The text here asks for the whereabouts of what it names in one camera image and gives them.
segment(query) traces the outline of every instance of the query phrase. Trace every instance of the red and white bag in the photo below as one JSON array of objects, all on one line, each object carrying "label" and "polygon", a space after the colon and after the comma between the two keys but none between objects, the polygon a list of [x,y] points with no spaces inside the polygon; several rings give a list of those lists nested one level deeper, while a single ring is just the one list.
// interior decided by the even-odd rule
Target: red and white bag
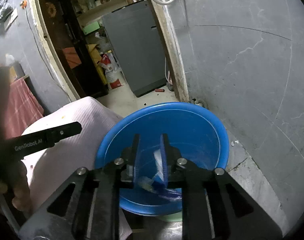
[{"label": "red and white bag", "polygon": [[103,54],[99,65],[105,69],[107,86],[110,90],[126,84],[123,74],[115,62],[111,51]]}]

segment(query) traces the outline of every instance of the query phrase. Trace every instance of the shelf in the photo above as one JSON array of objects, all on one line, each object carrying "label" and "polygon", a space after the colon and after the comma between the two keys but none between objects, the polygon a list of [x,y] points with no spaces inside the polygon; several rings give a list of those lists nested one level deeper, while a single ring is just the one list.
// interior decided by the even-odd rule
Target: shelf
[{"label": "shelf", "polygon": [[118,4],[118,3],[121,3],[121,2],[125,2],[126,0],[110,0],[106,3],[103,3],[99,6],[96,6],[95,8],[91,9],[91,10],[88,10],[87,12],[85,13],[82,13],[80,15],[77,16],[78,19],[82,20],[92,14],[95,14],[95,13],[98,13],[99,11],[102,11],[106,8],[108,8],[109,6],[112,6],[112,5],[115,5],[115,4]]}]

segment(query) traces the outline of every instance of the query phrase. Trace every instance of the jar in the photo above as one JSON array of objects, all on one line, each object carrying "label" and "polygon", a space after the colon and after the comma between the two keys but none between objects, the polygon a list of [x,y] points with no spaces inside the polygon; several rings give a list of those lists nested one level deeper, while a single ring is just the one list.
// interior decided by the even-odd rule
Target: jar
[{"label": "jar", "polygon": [[76,14],[81,14],[82,11],[81,11],[81,7],[79,5],[78,0],[71,0],[71,3],[72,3],[72,6],[73,6],[73,9],[74,9],[75,13]]},{"label": "jar", "polygon": [[86,4],[89,10],[93,9],[95,7],[94,0],[86,0]]},{"label": "jar", "polygon": [[94,0],[94,2],[95,2],[95,6],[101,5],[101,0]]}]

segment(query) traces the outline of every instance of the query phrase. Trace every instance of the red cloth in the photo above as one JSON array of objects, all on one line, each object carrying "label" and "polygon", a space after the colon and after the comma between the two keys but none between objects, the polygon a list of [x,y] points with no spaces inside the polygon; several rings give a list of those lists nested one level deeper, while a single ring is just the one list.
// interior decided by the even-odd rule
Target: red cloth
[{"label": "red cloth", "polygon": [[62,49],[62,51],[70,68],[75,68],[82,63],[74,47]]},{"label": "red cloth", "polygon": [[5,114],[5,136],[20,136],[32,123],[43,117],[44,109],[38,103],[23,78],[10,86]]}]

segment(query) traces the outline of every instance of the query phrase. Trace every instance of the blue plastic basin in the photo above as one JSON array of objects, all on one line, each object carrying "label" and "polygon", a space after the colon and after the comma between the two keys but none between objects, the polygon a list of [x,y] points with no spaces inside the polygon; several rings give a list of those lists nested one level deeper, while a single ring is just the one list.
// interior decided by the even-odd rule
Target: blue plastic basin
[{"label": "blue plastic basin", "polygon": [[[210,111],[190,103],[162,103],[149,106],[125,117],[104,137],[96,155],[95,168],[120,157],[130,147],[134,134],[140,134],[140,176],[152,178],[156,173],[153,152],[160,147],[160,136],[167,133],[170,144],[182,156],[199,167],[225,168],[229,156],[227,132]],[[121,208],[144,216],[177,213],[182,202],[171,202],[144,189],[121,189]]]}]

